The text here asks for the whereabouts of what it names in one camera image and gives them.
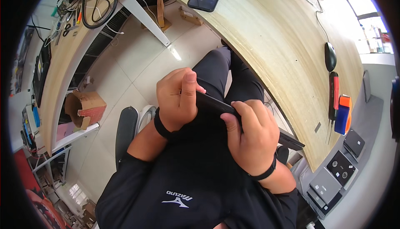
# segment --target sticker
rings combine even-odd
[[[186,11],[183,11],[183,13],[184,13],[185,15],[187,15],[187,16],[193,17],[193,14],[191,14],[191,13],[188,13],[188,12],[186,12]]]

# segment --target window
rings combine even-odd
[[[362,30],[356,37],[358,53],[393,53],[387,29],[371,0],[347,0]]]
[[[371,0],[348,0],[357,16],[377,12]]]

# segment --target red screwdriver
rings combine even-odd
[[[338,110],[339,110],[339,75],[337,74],[337,72],[332,71],[329,74],[328,117],[329,117],[329,120],[331,120],[331,125],[330,125],[329,139],[327,141],[328,144],[329,144],[329,140],[330,140],[330,134],[332,133],[333,122],[336,120]]]

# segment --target white desk leg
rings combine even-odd
[[[171,42],[168,40],[167,36],[160,30],[158,25],[152,20],[152,18],[147,14],[146,11],[140,6],[136,0],[119,0],[120,3],[128,9],[144,26],[148,28],[150,32],[157,37],[161,43],[167,47]]]

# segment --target computer mouse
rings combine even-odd
[[[329,42],[325,43],[325,65],[329,72],[333,71],[336,67],[336,52]]]

